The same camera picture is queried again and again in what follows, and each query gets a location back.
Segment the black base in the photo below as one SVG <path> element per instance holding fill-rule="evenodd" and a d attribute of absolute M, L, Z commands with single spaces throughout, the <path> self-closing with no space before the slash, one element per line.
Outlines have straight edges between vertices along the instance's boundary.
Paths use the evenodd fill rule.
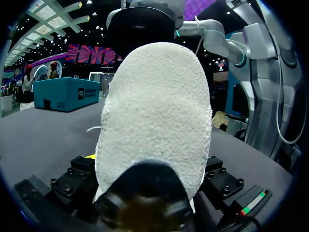
<path fill-rule="evenodd" d="M 140 46 L 172 42 L 174 33 L 175 23 L 164 12 L 149 7 L 133 7 L 113 16 L 107 38 L 111 48 L 124 58 Z"/>

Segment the black logo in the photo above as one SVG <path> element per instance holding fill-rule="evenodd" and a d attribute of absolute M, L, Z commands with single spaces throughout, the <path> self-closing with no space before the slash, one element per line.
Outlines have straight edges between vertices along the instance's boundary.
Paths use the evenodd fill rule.
<path fill-rule="evenodd" d="M 78 100 L 84 99 L 84 88 L 78 89 Z"/>

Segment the white string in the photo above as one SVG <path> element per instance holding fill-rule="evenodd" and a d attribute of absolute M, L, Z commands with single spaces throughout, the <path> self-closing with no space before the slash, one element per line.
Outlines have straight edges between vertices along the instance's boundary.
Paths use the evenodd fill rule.
<path fill-rule="evenodd" d="M 201 40 L 200 40 L 199 43 L 198 43 L 197 51 L 195 52 L 195 55 L 197 55 L 197 53 L 198 53 L 198 51 L 199 51 L 199 48 L 201 47 L 202 41 L 203 41 L 203 37 L 201 38 Z"/>
<path fill-rule="evenodd" d="M 88 130 L 86 130 L 86 132 L 92 131 L 93 129 L 101 129 L 101 127 L 92 127 L 92 128 L 89 128 Z"/>
<path fill-rule="evenodd" d="M 299 136 L 293 140 L 293 141 L 287 141 L 283 135 L 281 134 L 281 131 L 280 131 L 280 127 L 279 127 L 279 101 L 280 101 L 280 95 L 281 95 L 281 86 L 282 86 L 282 70 L 281 70 L 281 62 L 280 62 L 280 59 L 279 59 L 279 73 L 280 73 L 280 84 L 279 84 L 279 95 L 278 95 L 278 102 L 277 102 L 277 115 L 276 115 L 276 122 L 277 122 L 277 130 L 278 130 L 278 134 L 280 136 L 280 138 L 286 143 L 286 144 L 294 144 L 296 143 L 299 138 L 301 137 L 303 131 L 304 131 L 304 128 L 305 128 L 305 124 L 306 124 L 306 119 L 307 119 L 307 94 L 306 94 L 306 100 L 305 100 L 305 103 L 306 103 L 306 112 L 305 112 L 305 120 L 304 120 L 304 124 L 303 124 L 303 128 L 301 129 L 301 132 L 299 134 Z"/>

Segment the purple light panel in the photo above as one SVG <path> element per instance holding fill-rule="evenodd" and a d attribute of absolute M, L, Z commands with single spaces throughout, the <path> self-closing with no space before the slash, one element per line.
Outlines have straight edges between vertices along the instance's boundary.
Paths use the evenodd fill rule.
<path fill-rule="evenodd" d="M 90 64 L 100 64 L 100 63 L 102 63 L 102 56 L 103 56 L 104 52 L 105 52 L 104 47 L 93 47 Z"/>
<path fill-rule="evenodd" d="M 82 45 L 79 52 L 77 63 L 88 63 L 91 52 L 91 46 Z"/>
<path fill-rule="evenodd" d="M 66 61 L 67 62 L 75 62 L 76 61 L 76 57 L 78 54 L 78 49 L 79 49 L 79 44 L 70 44 L 69 48 L 68 48 L 68 52 L 67 52 L 67 56 L 66 56 Z"/>
<path fill-rule="evenodd" d="M 194 16 L 198 16 L 207 7 L 213 4 L 216 0 L 185 0 L 184 4 L 184 19 L 194 20 Z"/>
<path fill-rule="evenodd" d="M 114 64 L 115 63 L 116 53 L 111 48 L 106 48 L 105 57 L 104 57 L 104 65 Z"/>

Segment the woman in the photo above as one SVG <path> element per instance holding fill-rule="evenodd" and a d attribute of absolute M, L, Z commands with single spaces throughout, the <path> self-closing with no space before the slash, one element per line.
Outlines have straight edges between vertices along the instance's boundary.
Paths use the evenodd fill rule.
<path fill-rule="evenodd" d="M 23 100 L 23 102 L 24 103 L 30 103 L 30 102 L 33 101 L 32 94 L 31 94 L 31 87 L 32 87 L 32 84 L 34 82 L 35 77 L 33 77 L 30 80 L 31 70 L 32 70 L 32 65 L 31 64 L 27 65 L 27 67 L 26 67 L 26 75 L 24 76 L 24 78 L 22 80 L 22 89 L 23 89 L 23 93 L 24 93 L 24 96 L 23 96 L 24 100 Z"/>

